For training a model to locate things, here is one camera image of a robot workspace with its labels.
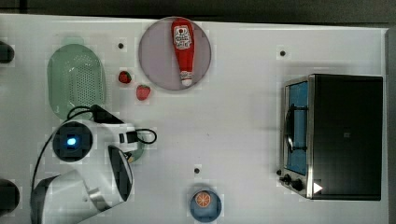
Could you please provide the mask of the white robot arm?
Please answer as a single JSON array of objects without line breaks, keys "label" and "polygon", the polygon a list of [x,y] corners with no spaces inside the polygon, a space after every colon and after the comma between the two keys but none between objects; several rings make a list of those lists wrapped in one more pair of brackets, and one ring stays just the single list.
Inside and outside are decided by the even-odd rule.
[{"label": "white robot arm", "polygon": [[70,170],[32,182],[32,224],[78,224],[127,202],[134,176],[126,153],[137,149],[133,131],[99,105],[70,109],[43,146]]}]

